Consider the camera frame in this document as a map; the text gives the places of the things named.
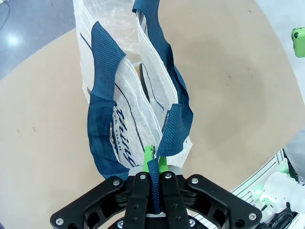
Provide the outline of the finger of the right gripper with green tip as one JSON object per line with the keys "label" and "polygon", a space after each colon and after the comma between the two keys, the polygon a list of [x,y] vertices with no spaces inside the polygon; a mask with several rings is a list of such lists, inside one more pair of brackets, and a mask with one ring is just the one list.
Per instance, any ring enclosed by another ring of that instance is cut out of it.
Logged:
{"label": "finger of the right gripper with green tip", "polygon": [[305,57],[305,27],[294,28],[291,38],[296,57]]}

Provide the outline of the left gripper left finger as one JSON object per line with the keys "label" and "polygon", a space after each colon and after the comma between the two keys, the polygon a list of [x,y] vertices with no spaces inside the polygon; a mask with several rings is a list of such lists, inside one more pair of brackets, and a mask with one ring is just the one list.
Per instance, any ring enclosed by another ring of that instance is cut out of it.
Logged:
{"label": "left gripper left finger", "polygon": [[124,211],[125,217],[109,228],[143,229],[150,189],[150,175],[143,168],[126,180],[112,176],[55,212],[50,223],[55,229],[98,229]]}

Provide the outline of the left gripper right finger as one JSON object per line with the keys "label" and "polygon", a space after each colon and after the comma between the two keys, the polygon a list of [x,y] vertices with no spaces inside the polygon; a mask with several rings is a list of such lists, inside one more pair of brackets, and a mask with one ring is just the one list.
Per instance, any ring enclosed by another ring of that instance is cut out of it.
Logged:
{"label": "left gripper right finger", "polygon": [[204,228],[191,224],[191,210],[218,229],[254,229],[262,218],[260,209],[199,175],[184,178],[181,168],[168,165],[160,174],[160,190],[164,212],[171,229]]}

